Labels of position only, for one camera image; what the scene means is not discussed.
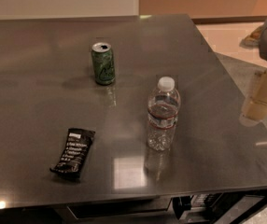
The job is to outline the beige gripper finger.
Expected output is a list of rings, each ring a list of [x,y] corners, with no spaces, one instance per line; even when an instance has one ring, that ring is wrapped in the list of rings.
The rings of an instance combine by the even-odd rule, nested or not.
[[[256,71],[241,111],[241,119],[261,121],[267,116],[267,69]]]

